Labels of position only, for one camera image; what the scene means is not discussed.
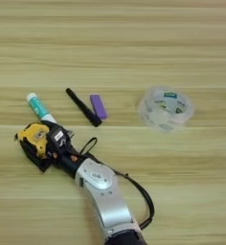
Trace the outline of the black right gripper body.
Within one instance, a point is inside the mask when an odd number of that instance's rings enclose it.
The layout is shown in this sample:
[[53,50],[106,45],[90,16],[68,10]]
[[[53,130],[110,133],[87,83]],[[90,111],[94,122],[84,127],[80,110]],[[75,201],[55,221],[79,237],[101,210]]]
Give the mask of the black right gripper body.
[[52,155],[57,155],[54,159],[55,166],[74,178],[86,157],[78,153],[71,145],[68,131],[62,126],[49,129],[46,138],[48,150]]

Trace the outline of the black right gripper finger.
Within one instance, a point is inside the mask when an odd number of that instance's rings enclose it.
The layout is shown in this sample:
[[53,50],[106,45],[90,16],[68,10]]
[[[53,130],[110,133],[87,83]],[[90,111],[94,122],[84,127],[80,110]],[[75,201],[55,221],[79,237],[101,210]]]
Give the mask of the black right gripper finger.
[[21,146],[25,155],[32,161],[41,172],[45,172],[50,166],[51,162],[48,159],[42,159],[36,155],[36,148],[30,145]]
[[61,125],[55,122],[41,121],[40,123],[46,125],[50,130],[56,127],[61,127]]

